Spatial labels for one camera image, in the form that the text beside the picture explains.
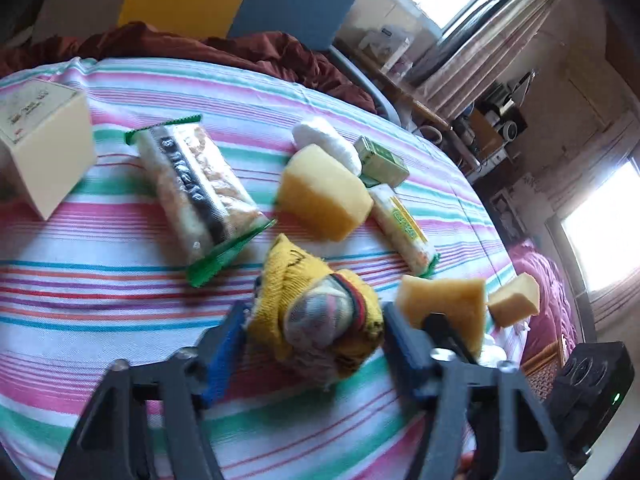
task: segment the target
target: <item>plastic wrapper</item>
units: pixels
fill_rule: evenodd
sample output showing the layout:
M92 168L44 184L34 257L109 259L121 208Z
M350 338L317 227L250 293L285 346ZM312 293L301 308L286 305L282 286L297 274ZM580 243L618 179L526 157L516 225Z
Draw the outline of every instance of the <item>plastic wrapper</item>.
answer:
M271 222L194 116L129 132L158 201L201 286Z
M387 184L369 189L373 199L371 215L389 238L394 249L404 258L412 274L430 278L440 260L435 250L414 218Z

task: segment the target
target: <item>striped bedsheet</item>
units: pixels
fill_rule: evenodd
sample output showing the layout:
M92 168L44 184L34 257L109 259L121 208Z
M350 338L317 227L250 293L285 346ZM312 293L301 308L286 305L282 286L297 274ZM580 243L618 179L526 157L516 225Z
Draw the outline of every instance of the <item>striped bedsheet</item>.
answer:
M136 149L124 143L126 130L202 113L271 215L294 153L291 127L324 116L346 139L365 134L404 158L411 176L398 193L442 253L437 278L481 276L491 291L514 276L485 209L451 161L356 107L268 76L173 59L41 66L0 81L0 96L32 77L87 94L98 163L46 223L6 187L1 192L0 441L28 479L54 476L82 407L114 359L162 360L219 323L234 300L249 298L278 232L336 269L353 269L383 300L408 270L371 221L344 243L319 243L285 216L209 285L189 288ZM490 319L486 330L519 362L524 335L497 331ZM170 478L155 405L149 421L159 474ZM250 348L206 428L229 480L401 479L422 415L399 401L381 351L323 391Z

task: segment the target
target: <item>plastic bag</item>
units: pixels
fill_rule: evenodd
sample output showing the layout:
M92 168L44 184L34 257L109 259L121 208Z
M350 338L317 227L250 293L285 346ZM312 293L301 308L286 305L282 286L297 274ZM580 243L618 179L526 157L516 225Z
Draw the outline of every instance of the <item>plastic bag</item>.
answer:
M158 201L177 235L193 286L208 282L274 222L262 214L201 116L156 124L126 135L156 185Z
M291 133L297 150L316 144L355 176L360 176L362 163L358 152L325 118L314 117L301 121L293 127Z
M373 199L371 215L394 249L404 258L415 276L430 278L440 261L440 254L404 208L394 190L387 184L380 184L371 187L369 194Z

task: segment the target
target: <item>pink blanket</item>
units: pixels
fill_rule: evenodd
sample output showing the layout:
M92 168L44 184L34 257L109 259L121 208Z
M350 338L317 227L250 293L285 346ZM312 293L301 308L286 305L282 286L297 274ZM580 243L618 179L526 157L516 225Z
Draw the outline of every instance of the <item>pink blanket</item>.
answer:
M513 246L509 249L509 256L518 274L530 274L540 286L540 315L532 317L529 322L531 330L527 335L522 362L559 340L561 335L564 335L567 351L571 353L575 348L575 326L558 266L540 254L531 240Z

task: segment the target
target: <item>sponge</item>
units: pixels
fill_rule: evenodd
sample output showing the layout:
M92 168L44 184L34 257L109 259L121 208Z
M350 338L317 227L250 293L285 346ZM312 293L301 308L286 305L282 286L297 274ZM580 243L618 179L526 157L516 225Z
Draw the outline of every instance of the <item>sponge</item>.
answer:
M361 225L373 205L362 181L315 144L291 157L276 201L315 235L334 242Z
M466 348L480 355L484 337L484 280L425 280L403 276L396 305L414 328L433 313L447 316Z
M540 286L526 272L518 275L493 294L489 294L489 312L497 325L511 326L540 313Z

